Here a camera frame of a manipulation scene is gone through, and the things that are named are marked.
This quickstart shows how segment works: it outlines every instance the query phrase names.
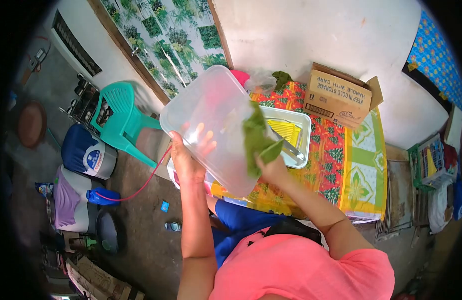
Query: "white tray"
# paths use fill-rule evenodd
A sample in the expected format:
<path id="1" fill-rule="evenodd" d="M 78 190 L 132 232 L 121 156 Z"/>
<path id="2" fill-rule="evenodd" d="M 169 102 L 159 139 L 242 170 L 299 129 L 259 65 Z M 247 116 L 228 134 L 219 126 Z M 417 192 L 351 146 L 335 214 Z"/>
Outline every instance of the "white tray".
<path id="1" fill-rule="evenodd" d="M 287 111 L 277 108 L 270 108 L 265 106 L 260 106 L 263 116 L 267 119 L 284 119 L 301 128 L 301 145 L 298 147 L 298 150 L 305 155 L 304 163 L 297 165 L 296 161 L 292 159 L 288 154 L 281 152 L 281 156 L 284 159 L 284 163 L 291 168 L 301 169 L 306 166 L 308 162 L 308 152 L 309 152 L 309 136 L 311 134 L 311 118 L 300 112 Z"/>

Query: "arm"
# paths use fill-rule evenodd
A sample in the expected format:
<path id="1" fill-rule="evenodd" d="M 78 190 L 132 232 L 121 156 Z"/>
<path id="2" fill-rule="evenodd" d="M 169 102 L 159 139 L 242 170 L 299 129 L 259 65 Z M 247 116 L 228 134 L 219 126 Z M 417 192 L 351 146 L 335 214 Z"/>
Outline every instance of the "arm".
<path id="1" fill-rule="evenodd" d="M 330 256 L 336 260 L 356 250 L 374 247 L 354 228 L 339 208 L 316 192 L 306 189 L 287 172 L 281 156 L 264 165 L 257 157 L 264 179 L 277 185 L 306 213 L 309 220 L 324 234 Z"/>
<path id="2" fill-rule="evenodd" d="M 171 157 L 181 185 L 182 274 L 178 299 L 208 299 L 217 271 L 213 234 L 204 189 L 205 169 L 195 161 L 174 132 Z"/>

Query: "cardboard box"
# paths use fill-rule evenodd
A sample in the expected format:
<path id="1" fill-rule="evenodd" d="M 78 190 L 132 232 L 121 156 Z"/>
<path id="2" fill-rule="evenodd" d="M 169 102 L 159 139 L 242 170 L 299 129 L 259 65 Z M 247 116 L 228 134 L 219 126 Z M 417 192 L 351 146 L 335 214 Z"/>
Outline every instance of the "cardboard box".
<path id="1" fill-rule="evenodd" d="M 378 77 L 363 82 L 348 74 L 313 63 L 303 110 L 356 129 L 383 102 Z"/>
<path id="2" fill-rule="evenodd" d="M 129 284 L 116 279 L 92 263 L 87 257 L 77 265 L 66 260 L 69 279 L 91 300 L 143 300 L 144 294 Z"/>

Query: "wooden door frame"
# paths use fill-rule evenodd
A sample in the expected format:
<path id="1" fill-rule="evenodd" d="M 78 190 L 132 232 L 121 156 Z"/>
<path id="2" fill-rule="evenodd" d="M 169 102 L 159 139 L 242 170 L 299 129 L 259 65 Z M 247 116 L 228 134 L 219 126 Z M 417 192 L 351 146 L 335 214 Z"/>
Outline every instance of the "wooden door frame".
<path id="1" fill-rule="evenodd" d="M 221 39 L 221 45 L 223 47 L 224 56 L 228 63 L 229 69 L 233 69 L 233 61 L 231 60 L 231 54 L 229 53 L 228 43 L 224 37 L 224 33 L 221 27 L 221 22 L 217 17 L 216 9 L 212 0 L 207 0 L 211 14 L 213 15 L 214 23 L 216 25 L 217 33 Z M 147 84 L 147 86 L 153 90 L 154 94 L 161 101 L 163 105 L 169 103 L 169 97 L 164 93 L 163 89 L 159 84 L 154 80 L 153 76 L 146 69 L 144 64 L 139 60 L 137 56 L 132 55 L 132 49 L 129 46 L 126 38 L 120 33 L 118 27 L 114 24 L 112 19 L 109 17 L 108 12 L 101 3 L 100 0 L 87 0 L 91 8 L 93 9 L 97 19 L 101 22 L 102 26 L 106 29 L 109 34 L 109 37 L 113 40 L 116 46 L 121 50 L 123 55 L 126 57 L 128 62 L 131 64 L 134 70 L 138 73 L 141 79 Z"/>

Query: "pink shirt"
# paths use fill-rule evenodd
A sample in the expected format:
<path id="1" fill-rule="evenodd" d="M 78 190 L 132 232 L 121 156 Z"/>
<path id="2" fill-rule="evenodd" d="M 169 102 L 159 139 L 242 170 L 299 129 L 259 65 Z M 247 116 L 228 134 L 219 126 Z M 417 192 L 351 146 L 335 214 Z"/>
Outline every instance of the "pink shirt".
<path id="1" fill-rule="evenodd" d="M 390 299 L 394 271 L 386 253 L 359 249 L 340 260 L 314 241 L 291 234 L 245 237 L 224 261 L 209 299 Z"/>

